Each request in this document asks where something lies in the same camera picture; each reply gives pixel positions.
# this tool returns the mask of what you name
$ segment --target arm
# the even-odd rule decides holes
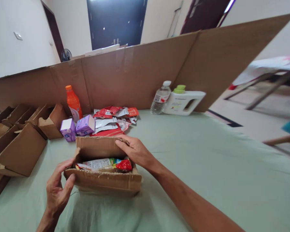
[[[65,183],[61,185],[61,173],[72,165],[74,158],[64,161],[56,167],[54,173],[49,178],[46,186],[47,205],[37,232],[55,231],[59,216],[66,207],[75,182],[75,175],[72,174]]]
[[[194,231],[243,231],[219,209],[164,167],[139,139],[126,135],[117,137],[130,143],[128,146],[119,140],[116,141],[117,146],[126,152],[133,162],[145,168],[156,178]]]

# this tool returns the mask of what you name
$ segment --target wall switch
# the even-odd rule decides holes
[[[22,36],[21,36],[20,34],[14,32],[14,35],[15,35],[15,37],[16,37],[17,39],[19,39],[19,40],[23,40],[23,38],[22,38]]]

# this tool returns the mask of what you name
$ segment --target forearm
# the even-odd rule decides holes
[[[55,231],[58,219],[59,216],[52,214],[46,209],[36,231],[37,232]]]
[[[148,171],[156,178],[194,231],[243,231],[162,164]]]

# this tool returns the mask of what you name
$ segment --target black floor stripe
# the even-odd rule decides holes
[[[229,125],[230,127],[242,127],[241,124],[238,124],[237,122],[234,122],[234,121],[232,121],[232,120],[230,120],[230,119],[228,119],[228,118],[226,118],[226,117],[224,117],[224,116],[222,116],[222,115],[220,115],[220,114],[218,114],[218,113],[216,113],[216,112],[214,112],[212,110],[207,110],[207,111],[212,113],[212,114],[214,114],[214,115],[216,115],[217,117],[220,117],[221,119],[229,122],[227,125]]]

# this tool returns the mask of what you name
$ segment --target pile of snack packets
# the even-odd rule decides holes
[[[115,136],[124,134],[129,126],[136,125],[138,110],[135,107],[109,106],[94,109],[95,131],[90,136]]]
[[[124,160],[116,158],[96,159],[83,163],[75,164],[77,170],[85,171],[102,171],[102,172],[119,172],[127,173],[132,171],[132,164],[128,157]]]

